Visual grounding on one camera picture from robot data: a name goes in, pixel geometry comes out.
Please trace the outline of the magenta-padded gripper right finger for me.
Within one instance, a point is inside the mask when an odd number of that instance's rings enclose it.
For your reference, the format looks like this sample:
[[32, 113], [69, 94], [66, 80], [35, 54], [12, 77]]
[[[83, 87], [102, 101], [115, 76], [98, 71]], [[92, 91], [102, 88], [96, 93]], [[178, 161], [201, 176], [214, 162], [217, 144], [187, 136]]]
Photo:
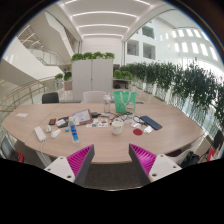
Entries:
[[155, 155], [134, 144], [129, 145], [129, 155], [143, 186], [181, 170], [165, 154]]

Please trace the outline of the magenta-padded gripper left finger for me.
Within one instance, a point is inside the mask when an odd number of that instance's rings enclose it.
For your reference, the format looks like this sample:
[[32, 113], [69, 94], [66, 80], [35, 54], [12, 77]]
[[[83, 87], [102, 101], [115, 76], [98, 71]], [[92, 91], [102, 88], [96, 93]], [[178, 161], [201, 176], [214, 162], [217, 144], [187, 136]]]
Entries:
[[94, 155], [94, 145], [89, 145], [68, 157], [58, 157], [45, 171], [83, 186]]

